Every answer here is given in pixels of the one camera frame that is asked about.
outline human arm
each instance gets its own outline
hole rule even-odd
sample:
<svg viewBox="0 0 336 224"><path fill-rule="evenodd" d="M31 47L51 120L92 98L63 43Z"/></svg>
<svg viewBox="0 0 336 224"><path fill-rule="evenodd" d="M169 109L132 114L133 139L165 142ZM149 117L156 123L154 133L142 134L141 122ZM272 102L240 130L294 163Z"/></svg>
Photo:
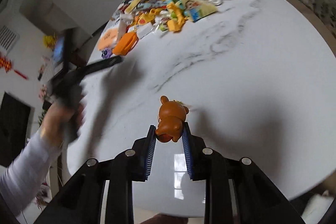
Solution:
<svg viewBox="0 0 336 224"><path fill-rule="evenodd" d="M82 121L80 106L78 126ZM0 194L12 213L17 216L32 201L45 179L51 163L61 152L61 124L69 121L74 111L54 103L43 123L20 155L0 176Z"/></svg>

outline yellow plastic piece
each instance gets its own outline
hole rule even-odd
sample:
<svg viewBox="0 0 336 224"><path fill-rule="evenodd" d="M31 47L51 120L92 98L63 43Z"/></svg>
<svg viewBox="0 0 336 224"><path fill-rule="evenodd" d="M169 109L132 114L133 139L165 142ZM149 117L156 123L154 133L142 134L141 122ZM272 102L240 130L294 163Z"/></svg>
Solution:
<svg viewBox="0 0 336 224"><path fill-rule="evenodd" d="M155 18L155 14L144 13L139 17L138 25L145 25L148 22L151 22L152 20L154 20L154 18Z"/></svg>
<svg viewBox="0 0 336 224"><path fill-rule="evenodd" d="M174 19L171 19L167 22L168 29L172 32L180 31L182 29L182 26L185 23L185 18L182 15L182 10L179 7L175 6L174 3L169 3L167 5L167 8L173 10L177 17L177 21Z"/></svg>
<svg viewBox="0 0 336 224"><path fill-rule="evenodd" d="M139 4L141 0L133 0L131 4L125 9L125 14L129 14Z"/></svg>
<svg viewBox="0 0 336 224"><path fill-rule="evenodd" d="M171 19L171 20L168 20L167 21L167 26L168 26L168 29L171 31L171 32L178 32L181 30L182 26L180 26L176 20L174 19Z"/></svg>
<svg viewBox="0 0 336 224"><path fill-rule="evenodd" d="M150 15L154 15L154 16L156 16L156 15L158 15L161 11L162 11L163 9L162 8L156 8L156 9L151 9L150 11L149 11L149 14Z"/></svg>
<svg viewBox="0 0 336 224"><path fill-rule="evenodd" d="M135 32L128 32L123 35L112 52L115 55L126 55L131 49L133 49L137 43L138 37Z"/></svg>

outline brown bear toy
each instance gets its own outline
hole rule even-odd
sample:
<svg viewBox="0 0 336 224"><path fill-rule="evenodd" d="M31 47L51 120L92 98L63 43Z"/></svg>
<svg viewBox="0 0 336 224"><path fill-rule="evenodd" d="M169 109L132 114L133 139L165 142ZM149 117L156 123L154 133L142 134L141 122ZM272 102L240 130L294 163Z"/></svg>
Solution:
<svg viewBox="0 0 336 224"><path fill-rule="evenodd" d="M159 110L161 121L155 130L157 139L162 143L170 140L177 142L181 138L183 122L185 122L189 109L176 101L170 101L166 96L161 97L161 103Z"/></svg>

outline white marble table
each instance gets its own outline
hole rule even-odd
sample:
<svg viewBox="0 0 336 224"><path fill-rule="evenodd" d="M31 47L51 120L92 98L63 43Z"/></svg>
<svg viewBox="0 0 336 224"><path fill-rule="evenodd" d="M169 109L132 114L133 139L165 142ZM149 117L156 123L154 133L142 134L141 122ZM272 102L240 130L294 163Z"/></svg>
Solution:
<svg viewBox="0 0 336 224"><path fill-rule="evenodd" d="M99 60L95 49L90 62ZM114 158L157 126L160 97L190 107L191 132L223 156L248 156L287 198L336 167L336 59L286 0L224 0L180 33L140 40L125 61L83 81L86 121L68 149L70 173ZM134 206L204 215L205 182L189 180L182 141L157 142Z"/></svg>

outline black metal bracket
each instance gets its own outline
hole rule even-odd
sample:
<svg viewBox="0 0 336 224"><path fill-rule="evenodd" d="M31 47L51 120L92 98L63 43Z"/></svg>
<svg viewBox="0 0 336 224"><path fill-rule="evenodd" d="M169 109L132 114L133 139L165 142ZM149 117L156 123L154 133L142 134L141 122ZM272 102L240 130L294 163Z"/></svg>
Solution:
<svg viewBox="0 0 336 224"><path fill-rule="evenodd" d="M232 200L240 224L304 224L280 190L249 158L231 160L207 148L184 123L184 154L190 178L206 180L205 224L234 224ZM36 224L100 223L105 181L109 180L105 223L133 224L132 181L147 180L156 142L147 137L114 159L89 159L53 198Z"/></svg>

